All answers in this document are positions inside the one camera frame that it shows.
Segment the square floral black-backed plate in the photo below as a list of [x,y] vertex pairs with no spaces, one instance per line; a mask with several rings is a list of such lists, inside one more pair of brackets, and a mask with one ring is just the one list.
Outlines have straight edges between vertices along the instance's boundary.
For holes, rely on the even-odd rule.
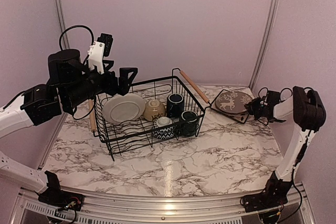
[[228,114],[228,113],[224,113],[222,111],[220,111],[219,109],[216,108],[215,106],[215,101],[217,99],[217,97],[221,94],[221,93],[224,93],[224,92],[232,92],[232,91],[229,91],[229,90],[226,90],[226,89],[223,89],[217,96],[216,98],[213,100],[213,102],[211,103],[211,109],[218,112],[219,114],[229,118],[229,119],[232,119],[234,120],[235,122],[238,122],[240,124],[244,124],[248,117],[249,117],[249,113],[246,111],[245,113],[240,113],[240,114]]

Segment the grey reindeer round plate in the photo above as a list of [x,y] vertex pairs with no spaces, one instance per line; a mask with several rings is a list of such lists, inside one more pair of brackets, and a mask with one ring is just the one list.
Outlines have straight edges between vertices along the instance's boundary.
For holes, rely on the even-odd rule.
[[240,114],[247,111],[245,105],[251,102],[252,99],[253,98],[249,94],[244,92],[224,92],[217,97],[215,106],[224,113]]

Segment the white striped round plate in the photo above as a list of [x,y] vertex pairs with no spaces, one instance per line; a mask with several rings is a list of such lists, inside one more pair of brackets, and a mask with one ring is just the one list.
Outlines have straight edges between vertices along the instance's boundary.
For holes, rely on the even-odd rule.
[[145,100],[133,93],[110,98],[102,108],[103,118],[112,124],[138,119],[145,110]]

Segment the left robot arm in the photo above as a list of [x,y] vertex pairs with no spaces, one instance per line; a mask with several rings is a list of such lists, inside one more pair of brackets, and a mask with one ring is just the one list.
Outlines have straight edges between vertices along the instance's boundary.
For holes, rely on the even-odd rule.
[[41,125],[68,113],[97,95],[126,95],[138,73],[137,68],[120,68],[119,76],[110,69],[114,62],[102,60],[103,70],[89,69],[80,61],[77,49],[65,49],[48,57],[49,80],[22,91],[1,108],[1,137]]

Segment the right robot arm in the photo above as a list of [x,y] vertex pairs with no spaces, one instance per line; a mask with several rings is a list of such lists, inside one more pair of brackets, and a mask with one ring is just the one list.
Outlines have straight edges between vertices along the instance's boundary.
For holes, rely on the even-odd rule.
[[260,203],[271,207],[285,196],[294,184],[297,169],[312,139],[324,125],[327,113],[316,90],[311,87],[284,88],[258,96],[245,105],[255,120],[265,118],[268,123],[284,123],[292,116],[293,134],[280,165],[268,179]]

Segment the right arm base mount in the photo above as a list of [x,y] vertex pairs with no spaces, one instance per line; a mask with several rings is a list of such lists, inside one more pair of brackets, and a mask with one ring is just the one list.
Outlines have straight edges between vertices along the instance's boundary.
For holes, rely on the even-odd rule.
[[292,184],[292,180],[286,182],[278,179],[276,173],[273,172],[261,192],[242,196],[240,204],[246,212],[260,211],[286,204],[288,202],[287,193]]

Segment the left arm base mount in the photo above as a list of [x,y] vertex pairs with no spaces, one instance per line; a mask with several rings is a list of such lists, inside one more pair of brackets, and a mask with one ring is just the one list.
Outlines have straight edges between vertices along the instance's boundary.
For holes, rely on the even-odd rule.
[[59,179],[55,173],[45,171],[47,176],[47,189],[38,194],[40,202],[56,206],[61,210],[72,209],[80,211],[84,196],[61,189]]

